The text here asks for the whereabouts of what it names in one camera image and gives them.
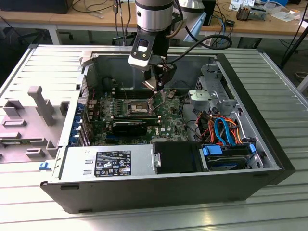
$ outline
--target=motherboard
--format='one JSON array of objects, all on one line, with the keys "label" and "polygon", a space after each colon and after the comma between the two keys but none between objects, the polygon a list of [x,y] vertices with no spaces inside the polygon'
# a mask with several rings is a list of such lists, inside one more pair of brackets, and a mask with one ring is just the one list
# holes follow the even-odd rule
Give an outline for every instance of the motherboard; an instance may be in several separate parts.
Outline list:
[{"label": "motherboard", "polygon": [[89,100],[91,146],[187,141],[175,91],[113,91]]}]

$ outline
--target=warning label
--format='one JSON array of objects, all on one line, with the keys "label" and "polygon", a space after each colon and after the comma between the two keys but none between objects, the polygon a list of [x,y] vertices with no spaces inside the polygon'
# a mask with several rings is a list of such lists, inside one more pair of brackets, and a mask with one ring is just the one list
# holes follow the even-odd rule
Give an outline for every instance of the warning label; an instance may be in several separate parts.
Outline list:
[{"label": "warning label", "polygon": [[97,152],[94,175],[113,177],[131,175],[130,151]]}]

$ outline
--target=blue cable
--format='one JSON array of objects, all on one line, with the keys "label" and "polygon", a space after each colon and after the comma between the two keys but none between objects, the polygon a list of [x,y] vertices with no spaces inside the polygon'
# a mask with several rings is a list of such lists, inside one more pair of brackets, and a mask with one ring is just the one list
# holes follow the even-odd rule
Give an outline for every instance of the blue cable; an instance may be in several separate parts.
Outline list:
[{"label": "blue cable", "polygon": [[226,33],[226,25],[223,23],[223,20],[220,17],[217,17],[217,16],[214,16],[214,17],[220,20],[221,25],[222,25],[223,35],[225,35],[225,33]]},{"label": "blue cable", "polygon": [[215,135],[216,135],[217,138],[223,143],[224,146],[227,146],[227,143],[226,143],[225,140],[220,136],[220,134],[219,134],[219,132],[218,132],[218,122],[219,122],[220,120],[222,121],[223,125],[225,126],[226,136],[227,136],[228,143],[229,143],[231,146],[235,146],[234,140],[233,140],[232,136],[230,135],[229,126],[228,126],[227,122],[226,122],[223,118],[217,118],[217,119],[215,120],[215,123],[214,123]]}]

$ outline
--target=workbench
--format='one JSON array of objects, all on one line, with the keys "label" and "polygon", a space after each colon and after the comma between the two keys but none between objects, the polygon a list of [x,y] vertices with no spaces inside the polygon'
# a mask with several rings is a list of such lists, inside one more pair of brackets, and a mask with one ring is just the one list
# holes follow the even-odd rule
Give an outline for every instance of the workbench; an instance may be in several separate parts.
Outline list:
[{"label": "workbench", "polygon": [[[26,85],[44,84],[43,96],[70,101],[82,73],[83,51],[128,51],[129,47],[38,45],[29,48],[0,89],[0,107],[21,99]],[[184,52],[186,48],[170,48]],[[296,168],[279,185],[265,187],[246,201],[100,213],[68,214],[40,187],[50,171],[40,162],[0,164],[0,230],[306,230],[308,226],[308,102],[265,54],[253,49],[223,53]],[[194,49],[194,54],[211,50]]]},{"label": "workbench", "polygon": [[[87,0],[87,5],[95,4],[100,1]],[[236,20],[236,11],[229,11],[227,4],[230,0],[218,0],[218,5],[224,15],[228,15],[227,19],[235,21],[235,27],[232,32],[233,37],[252,37],[252,38],[267,38],[267,39],[292,39],[298,28],[298,21],[284,22],[277,18],[267,15],[266,21],[247,22]],[[106,6],[112,5],[111,1],[103,5],[94,6],[91,9],[97,10]],[[298,8],[299,10],[305,7],[306,2],[302,1],[299,5],[288,4],[288,8]],[[130,4],[131,21],[128,26],[128,32],[136,31],[136,15],[135,3]],[[84,11],[83,2],[76,5],[76,8]],[[128,21],[128,4],[122,4],[123,21],[124,24]],[[112,8],[103,10],[103,19],[92,16],[87,13],[80,13],[70,9],[67,14],[53,14],[53,13],[30,13],[30,12],[3,12],[0,15],[6,19],[13,27],[16,28],[36,28],[49,30],[53,44],[61,44],[58,30],[87,30],[87,31],[115,31],[115,16]],[[120,14],[118,14],[117,25],[121,31]],[[0,20],[0,27],[7,27],[7,24]],[[219,33],[221,26],[217,19],[213,19],[210,26],[202,27],[200,35],[212,35]]]}]

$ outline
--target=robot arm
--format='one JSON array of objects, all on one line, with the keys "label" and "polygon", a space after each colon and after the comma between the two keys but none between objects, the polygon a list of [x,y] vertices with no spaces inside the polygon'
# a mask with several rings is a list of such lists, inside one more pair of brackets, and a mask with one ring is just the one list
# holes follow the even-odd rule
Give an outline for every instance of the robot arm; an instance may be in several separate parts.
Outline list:
[{"label": "robot arm", "polygon": [[[189,0],[187,2],[198,3],[198,7],[202,9],[202,11],[199,9],[198,15],[204,12],[200,0]],[[179,12],[176,7],[177,4],[174,6],[173,0],[135,0],[135,3],[137,36],[128,62],[132,67],[143,71],[143,83],[148,88],[160,90],[173,78],[177,69],[174,64],[167,64],[167,51],[169,39],[176,34],[181,34],[178,32],[184,22],[179,22],[177,26],[173,25],[178,21],[173,16],[174,11]],[[172,26],[176,29],[171,34]]]}]

